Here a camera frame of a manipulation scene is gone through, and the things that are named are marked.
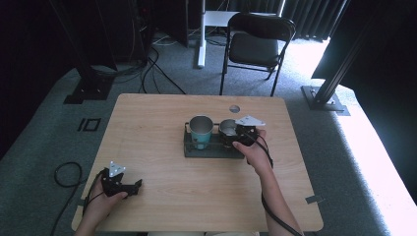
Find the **gray carpet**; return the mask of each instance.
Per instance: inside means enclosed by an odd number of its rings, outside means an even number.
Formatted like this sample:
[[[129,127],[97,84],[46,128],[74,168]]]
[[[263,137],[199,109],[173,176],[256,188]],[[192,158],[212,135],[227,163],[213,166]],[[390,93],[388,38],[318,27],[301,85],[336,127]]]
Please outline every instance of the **gray carpet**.
[[[154,46],[159,53],[156,64],[172,81],[187,94],[218,94],[222,46],[208,44],[206,66],[198,69],[195,41],[191,41],[189,48],[169,41],[160,43],[166,45]],[[275,92],[275,96],[286,101],[314,191],[324,198],[319,207],[325,227],[308,235],[388,235],[354,164],[343,130],[336,122],[338,115],[310,110],[300,90],[301,86],[322,83],[310,77],[325,46],[325,43],[303,39],[293,41]],[[149,56],[153,60],[156,58],[154,51]],[[225,95],[269,96],[272,80],[265,82],[264,76],[259,72],[230,69],[223,92]],[[72,70],[56,83],[1,160],[0,235],[48,235],[73,190],[55,183],[55,168],[76,161],[83,167],[82,179],[87,178],[118,94],[138,92],[139,89],[144,92],[141,76],[119,77],[107,100],[63,104],[78,80],[77,71]],[[181,93],[157,70],[149,71],[144,84],[148,93]],[[352,90],[340,87],[337,95],[344,105],[360,108]],[[80,131],[83,119],[100,119],[98,129]],[[66,166],[59,176],[66,184],[77,183],[78,170]],[[81,185],[64,211],[55,235],[74,233],[71,221],[84,186]]]

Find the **metal stand base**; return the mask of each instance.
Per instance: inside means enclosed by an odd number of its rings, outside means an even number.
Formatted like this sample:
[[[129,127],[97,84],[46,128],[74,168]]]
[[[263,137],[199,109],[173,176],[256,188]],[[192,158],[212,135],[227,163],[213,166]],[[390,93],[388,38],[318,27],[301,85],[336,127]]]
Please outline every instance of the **metal stand base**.
[[[309,103],[310,109],[312,110],[323,110],[323,111],[335,111],[338,115],[349,116],[349,111],[347,107],[340,104],[340,101],[336,94],[334,94],[331,99],[326,104],[317,103],[315,101],[316,93],[320,87],[310,87],[302,86],[301,90],[304,92],[304,95]]]
[[[73,94],[65,98],[64,104],[82,104],[84,100],[105,100],[113,81],[114,77],[102,78],[95,88],[86,89],[86,81],[81,79]]]

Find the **floor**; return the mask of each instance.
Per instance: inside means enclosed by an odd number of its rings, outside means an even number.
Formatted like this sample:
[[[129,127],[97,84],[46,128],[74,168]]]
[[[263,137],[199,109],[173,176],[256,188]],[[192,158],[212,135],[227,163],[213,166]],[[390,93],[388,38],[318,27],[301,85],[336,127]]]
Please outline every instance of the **floor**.
[[[203,69],[197,68],[196,40],[192,39],[189,48],[169,39],[160,40],[149,54],[160,69],[146,67],[139,74],[116,78],[106,100],[63,104],[80,77],[76,70],[62,77],[0,162],[0,176],[4,180],[0,182],[0,235],[46,235],[54,223],[55,235],[72,235],[71,221],[84,185],[80,184],[57,221],[72,188],[62,188],[54,181],[56,168],[76,161],[83,168],[82,179],[89,175],[120,93],[218,94],[224,38],[209,39],[212,43],[208,44]],[[325,48],[325,42],[294,40],[275,93],[287,104],[313,189],[323,198],[319,208],[325,226],[319,232],[306,234],[410,235],[413,222],[417,221],[415,205],[354,91],[344,87],[336,90],[349,115],[311,110],[305,100],[301,86],[319,87],[323,83],[311,80],[311,75]],[[119,65],[120,70],[127,67]],[[224,94],[268,96],[271,82],[257,80],[263,76],[258,72],[229,70]],[[83,119],[101,122],[95,132],[83,132],[79,130]],[[65,183],[79,181],[77,168],[63,168],[58,175]]]

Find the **wall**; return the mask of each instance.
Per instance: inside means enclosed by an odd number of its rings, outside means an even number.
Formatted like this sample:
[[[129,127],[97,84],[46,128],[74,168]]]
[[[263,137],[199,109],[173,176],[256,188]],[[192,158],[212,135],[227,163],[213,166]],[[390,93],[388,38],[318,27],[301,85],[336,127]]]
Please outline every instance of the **wall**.
[[[46,3],[0,3],[0,158],[56,80],[72,68],[49,24]]]
[[[366,35],[341,84],[355,91],[417,203],[416,16],[413,0],[352,0],[313,78],[331,79],[351,45]]]

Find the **dark tray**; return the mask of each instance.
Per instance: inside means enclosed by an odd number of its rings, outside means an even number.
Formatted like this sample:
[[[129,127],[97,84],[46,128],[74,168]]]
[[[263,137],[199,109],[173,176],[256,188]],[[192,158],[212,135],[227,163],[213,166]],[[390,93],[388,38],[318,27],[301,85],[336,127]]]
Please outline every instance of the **dark tray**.
[[[191,133],[189,132],[189,123],[184,126],[184,155],[185,157],[201,157],[201,158],[234,158],[243,159],[242,152],[235,147],[225,147],[220,139],[220,134],[211,134],[210,140],[206,148],[197,149],[194,145],[201,143],[193,143]]]

